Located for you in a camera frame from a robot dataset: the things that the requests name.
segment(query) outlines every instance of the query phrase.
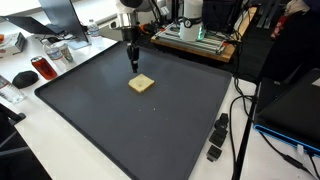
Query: laptop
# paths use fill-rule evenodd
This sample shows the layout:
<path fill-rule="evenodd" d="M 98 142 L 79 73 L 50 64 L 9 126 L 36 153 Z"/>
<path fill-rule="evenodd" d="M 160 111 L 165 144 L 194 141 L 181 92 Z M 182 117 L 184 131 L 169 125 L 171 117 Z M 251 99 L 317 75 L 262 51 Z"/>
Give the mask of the laptop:
<path fill-rule="evenodd" d="M 254 129 L 320 156 L 320 69 L 314 69 L 257 113 Z"/>
<path fill-rule="evenodd" d="M 33 34 L 53 34 L 58 35 L 63 32 L 58 26 L 49 24 L 43 25 L 39 21 L 35 20 L 33 17 L 29 16 L 0 16 L 4 20 L 19 26 L 20 28 Z"/>

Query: red container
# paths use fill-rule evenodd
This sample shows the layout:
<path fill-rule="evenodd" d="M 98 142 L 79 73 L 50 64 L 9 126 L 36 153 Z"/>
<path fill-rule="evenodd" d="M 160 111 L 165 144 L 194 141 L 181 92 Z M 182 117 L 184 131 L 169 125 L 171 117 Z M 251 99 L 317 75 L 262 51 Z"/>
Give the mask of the red container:
<path fill-rule="evenodd" d="M 57 77 L 56 71 L 50 66 L 45 58 L 41 56 L 34 57 L 31 59 L 31 63 L 46 80 Z"/>

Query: floor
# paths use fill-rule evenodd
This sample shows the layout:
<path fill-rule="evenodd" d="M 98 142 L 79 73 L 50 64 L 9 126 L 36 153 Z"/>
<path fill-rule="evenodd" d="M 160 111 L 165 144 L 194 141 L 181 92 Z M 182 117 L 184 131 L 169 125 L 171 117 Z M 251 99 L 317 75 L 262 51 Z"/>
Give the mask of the floor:
<path fill-rule="evenodd" d="M 243 52 L 240 56 L 238 72 L 244 75 L 241 78 L 253 82 L 255 77 L 259 74 L 265 58 L 273 44 L 270 39 L 271 30 L 256 28 L 258 18 L 253 20 L 253 23 L 249 27 L 247 34 L 244 36 Z M 207 64 L 216 68 L 230 71 L 235 62 L 232 61 L 229 64 L 215 62 L 208 59 L 199 59 L 197 57 L 183 57 L 188 60 L 196 60 L 199 63 Z M 8 132 L 0 129 L 0 137 L 5 137 Z M 13 139 L 14 143 L 9 144 L 6 148 L 21 147 L 25 143 L 21 137 Z M 31 151 L 25 154 L 17 155 L 14 157 L 0 159 L 0 179 L 5 180 L 47 180 L 51 179 L 46 171 L 43 169 L 37 158 Z"/>

